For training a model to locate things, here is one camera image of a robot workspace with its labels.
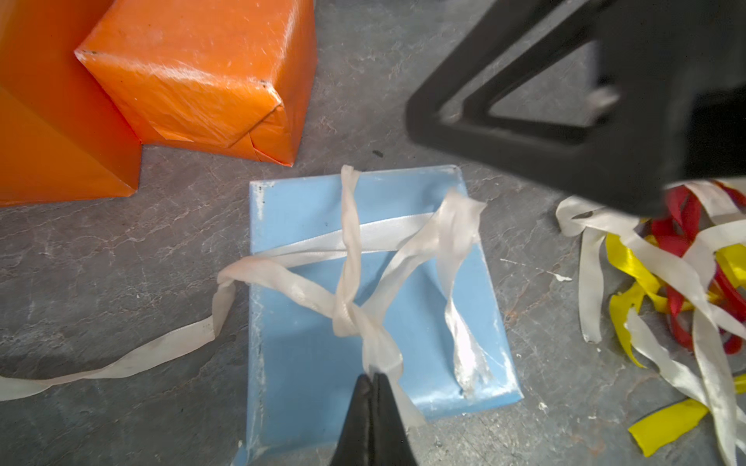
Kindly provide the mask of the blue gift box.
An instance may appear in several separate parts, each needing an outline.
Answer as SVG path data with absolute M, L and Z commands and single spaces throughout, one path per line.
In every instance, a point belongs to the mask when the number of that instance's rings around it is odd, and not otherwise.
M 522 399 L 460 168 L 260 181 L 250 202 L 236 464 L 335 442 L 365 372 L 388 375 L 408 425 Z

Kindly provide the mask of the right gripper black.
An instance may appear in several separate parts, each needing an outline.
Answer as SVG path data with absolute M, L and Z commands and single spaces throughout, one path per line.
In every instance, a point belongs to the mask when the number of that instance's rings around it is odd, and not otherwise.
M 745 4 L 590 1 L 462 102 L 441 109 L 558 7 L 499 1 L 410 97 L 417 144 L 613 209 L 652 216 L 674 182 L 745 174 Z M 493 116 L 491 107 L 582 46 L 598 45 L 588 126 Z

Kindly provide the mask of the orange box red ribbon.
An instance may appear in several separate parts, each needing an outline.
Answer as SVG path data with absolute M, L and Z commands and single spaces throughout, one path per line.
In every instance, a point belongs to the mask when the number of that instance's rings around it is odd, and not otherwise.
M 142 148 L 75 50 L 108 1 L 1 4 L 1 204 L 129 197 Z

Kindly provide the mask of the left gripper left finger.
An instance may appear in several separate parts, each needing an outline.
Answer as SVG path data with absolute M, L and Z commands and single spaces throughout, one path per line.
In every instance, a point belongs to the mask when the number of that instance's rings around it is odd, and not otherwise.
M 373 464 L 373 395 L 371 378 L 365 374 L 359 376 L 330 466 Z

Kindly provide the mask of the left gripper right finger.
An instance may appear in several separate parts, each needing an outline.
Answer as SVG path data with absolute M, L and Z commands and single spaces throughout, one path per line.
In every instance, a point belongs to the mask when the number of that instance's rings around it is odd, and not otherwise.
M 371 464 L 417 466 L 389 378 L 377 373 L 371 394 Z

